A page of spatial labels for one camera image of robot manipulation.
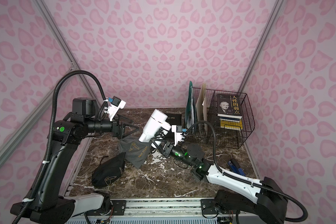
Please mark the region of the yellow striped book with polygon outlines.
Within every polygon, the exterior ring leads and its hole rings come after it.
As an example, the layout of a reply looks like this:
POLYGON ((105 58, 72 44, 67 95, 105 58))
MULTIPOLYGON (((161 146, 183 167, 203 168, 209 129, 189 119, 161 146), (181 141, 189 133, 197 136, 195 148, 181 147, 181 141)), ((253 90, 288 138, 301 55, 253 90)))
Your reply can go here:
POLYGON ((243 123, 241 119, 221 118, 220 127, 230 130, 243 130, 243 123))

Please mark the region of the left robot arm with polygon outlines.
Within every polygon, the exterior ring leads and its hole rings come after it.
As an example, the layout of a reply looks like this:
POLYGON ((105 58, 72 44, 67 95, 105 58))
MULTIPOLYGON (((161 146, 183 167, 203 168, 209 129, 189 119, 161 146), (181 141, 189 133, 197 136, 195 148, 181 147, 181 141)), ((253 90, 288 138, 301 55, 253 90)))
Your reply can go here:
POLYGON ((47 150, 28 194, 20 203, 11 207, 15 215, 13 223, 28 218, 38 224, 64 224, 71 217, 96 211, 101 215, 112 214, 113 206, 106 193, 94 192, 79 197, 59 195, 69 163, 83 139, 97 133, 112 133, 119 139, 126 137, 125 127, 129 124, 115 120, 117 111, 125 107, 126 102, 117 98, 104 99, 103 112, 108 118, 99 118, 96 100, 76 98, 72 112, 63 120, 56 121, 57 97, 53 97, 51 122, 49 126, 47 150))

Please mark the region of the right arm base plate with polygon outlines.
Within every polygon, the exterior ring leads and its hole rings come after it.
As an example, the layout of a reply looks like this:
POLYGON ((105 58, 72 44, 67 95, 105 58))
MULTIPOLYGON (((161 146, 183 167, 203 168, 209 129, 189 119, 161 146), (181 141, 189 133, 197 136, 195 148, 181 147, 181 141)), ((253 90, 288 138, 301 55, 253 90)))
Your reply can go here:
POLYGON ((227 210, 223 208, 223 205, 218 204, 212 198, 206 198, 200 200, 201 211, 205 216, 215 215, 235 215, 236 211, 227 210))

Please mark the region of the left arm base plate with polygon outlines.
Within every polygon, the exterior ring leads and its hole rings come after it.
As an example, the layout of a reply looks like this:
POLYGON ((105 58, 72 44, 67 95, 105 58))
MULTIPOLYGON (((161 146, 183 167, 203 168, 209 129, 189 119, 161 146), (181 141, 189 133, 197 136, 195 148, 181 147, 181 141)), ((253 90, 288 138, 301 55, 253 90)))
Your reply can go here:
POLYGON ((86 212, 88 216, 123 216, 126 209, 126 200, 105 200, 97 210, 86 212))

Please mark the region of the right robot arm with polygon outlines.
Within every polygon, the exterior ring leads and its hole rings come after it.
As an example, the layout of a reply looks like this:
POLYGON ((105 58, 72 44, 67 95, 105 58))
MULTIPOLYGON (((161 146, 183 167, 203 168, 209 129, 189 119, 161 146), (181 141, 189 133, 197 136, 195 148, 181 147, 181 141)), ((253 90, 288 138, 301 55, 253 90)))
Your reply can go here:
POLYGON ((217 167, 204 158, 204 151, 197 144, 190 144, 187 149, 182 149, 167 142, 160 145, 159 152, 164 157, 170 156, 186 164, 198 181, 227 189, 219 190, 214 198, 217 211, 249 212, 267 224, 285 222, 288 202, 280 194, 280 187, 271 178, 253 179, 217 167))

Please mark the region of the black portrait book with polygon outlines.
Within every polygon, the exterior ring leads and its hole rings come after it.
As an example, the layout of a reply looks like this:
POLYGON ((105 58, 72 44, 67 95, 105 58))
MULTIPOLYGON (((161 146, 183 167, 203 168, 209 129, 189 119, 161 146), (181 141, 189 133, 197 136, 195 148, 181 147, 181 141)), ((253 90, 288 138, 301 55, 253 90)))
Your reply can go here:
POLYGON ((242 108, 238 95, 218 94, 217 115, 224 118, 241 119, 242 108))

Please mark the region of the grey hair dryer pouch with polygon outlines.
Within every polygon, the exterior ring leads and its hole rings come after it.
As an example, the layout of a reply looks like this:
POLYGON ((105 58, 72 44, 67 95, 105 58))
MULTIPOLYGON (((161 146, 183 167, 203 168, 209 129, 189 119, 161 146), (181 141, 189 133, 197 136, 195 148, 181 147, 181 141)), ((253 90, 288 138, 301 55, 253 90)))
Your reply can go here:
POLYGON ((136 169, 140 169, 146 161, 151 144, 149 142, 140 142, 136 136, 128 136, 121 139, 118 144, 119 153, 126 153, 125 159, 136 169))

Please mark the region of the white hair dryer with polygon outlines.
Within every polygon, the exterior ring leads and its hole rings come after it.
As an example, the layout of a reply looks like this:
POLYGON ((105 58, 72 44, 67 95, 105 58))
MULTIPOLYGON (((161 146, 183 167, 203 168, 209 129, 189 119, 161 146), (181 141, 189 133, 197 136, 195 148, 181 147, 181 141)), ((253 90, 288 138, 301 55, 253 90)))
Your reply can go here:
POLYGON ((144 126, 139 141, 151 143, 151 146, 157 149, 171 130, 171 125, 166 121, 167 118, 166 114, 155 109, 144 126))

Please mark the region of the blue stapler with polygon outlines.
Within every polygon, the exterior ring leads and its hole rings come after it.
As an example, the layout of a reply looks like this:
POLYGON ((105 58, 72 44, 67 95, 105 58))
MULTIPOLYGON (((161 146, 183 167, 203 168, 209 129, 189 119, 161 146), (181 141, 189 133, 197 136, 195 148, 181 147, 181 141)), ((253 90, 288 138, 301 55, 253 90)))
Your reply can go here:
POLYGON ((231 158, 228 161, 228 166, 229 166, 229 170, 231 172, 236 173, 238 175, 246 176, 244 171, 242 170, 240 164, 238 163, 238 161, 235 158, 231 158))

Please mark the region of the black pouch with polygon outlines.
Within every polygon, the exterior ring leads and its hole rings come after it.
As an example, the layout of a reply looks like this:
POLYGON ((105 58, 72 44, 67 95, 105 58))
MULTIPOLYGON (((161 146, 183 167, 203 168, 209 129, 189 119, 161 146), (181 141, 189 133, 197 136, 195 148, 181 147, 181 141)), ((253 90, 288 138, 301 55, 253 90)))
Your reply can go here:
MULTIPOLYGON (((165 113, 167 115, 166 122, 170 125, 182 125, 182 115, 177 113, 165 113)), ((168 140, 174 140, 174 134, 170 131, 166 135, 168 140)))
POLYGON ((104 188, 118 180, 125 170, 125 155, 120 153, 106 162, 108 156, 102 157, 99 166, 92 172, 91 183, 95 188, 104 188))

